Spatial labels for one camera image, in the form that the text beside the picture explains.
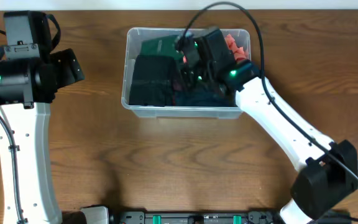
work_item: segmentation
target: wood grain surface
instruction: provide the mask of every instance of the wood grain surface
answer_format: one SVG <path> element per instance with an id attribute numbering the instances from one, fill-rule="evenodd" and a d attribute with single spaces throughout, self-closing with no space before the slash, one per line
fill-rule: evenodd
<path id="1" fill-rule="evenodd" d="M 57 93 L 49 129 L 62 210 L 106 203 L 150 211 L 280 209 L 296 177 L 290 161 L 249 116 L 235 120 L 139 119 L 121 105 L 126 34 L 184 27 L 195 11 L 51 12 L 86 80 Z M 264 37 L 267 76 L 307 121 L 358 150 L 358 11 L 251 11 Z M 208 12 L 195 27 L 251 33 L 237 11 Z M 4 29 L 0 12 L 0 29 Z M 5 44 L 0 34 L 0 45 Z M 3 215 L 0 170 L 0 223 Z M 358 217 L 358 191 L 336 208 Z"/>

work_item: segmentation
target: red object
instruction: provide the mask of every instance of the red object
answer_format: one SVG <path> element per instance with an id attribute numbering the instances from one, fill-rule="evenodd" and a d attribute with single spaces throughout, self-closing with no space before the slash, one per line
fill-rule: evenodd
<path id="1" fill-rule="evenodd" d="M 236 41 L 230 34 L 228 34 L 224 40 L 226 41 L 229 49 L 233 51 L 234 58 L 237 62 L 244 59 L 249 59 L 248 49 L 244 51 L 243 47 L 237 47 Z"/>

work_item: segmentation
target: plastic storage bin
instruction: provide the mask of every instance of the plastic storage bin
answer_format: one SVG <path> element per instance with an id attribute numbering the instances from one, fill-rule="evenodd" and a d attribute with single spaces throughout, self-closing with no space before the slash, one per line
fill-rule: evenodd
<path id="1" fill-rule="evenodd" d="M 219 118 L 236 119 L 242 111 L 238 107 L 195 107 L 195 106 L 136 106 L 128 105 L 129 94 L 131 93 L 132 76 L 134 73 L 135 59 L 140 54 L 140 48 L 144 40 L 154 39 L 167 35 L 180 35 L 184 29 L 163 29 L 163 28 L 140 28 L 135 27 L 128 31 L 127 50 L 125 57 L 124 81 L 122 84 L 121 103 L 126 109 L 132 110 L 140 118 L 155 117 L 189 117 L 189 118 Z M 202 29 L 190 29 L 194 34 Z M 248 49 L 249 58 L 250 37 L 244 29 L 221 29 L 224 36 L 231 34 L 236 40 L 238 47 Z"/>

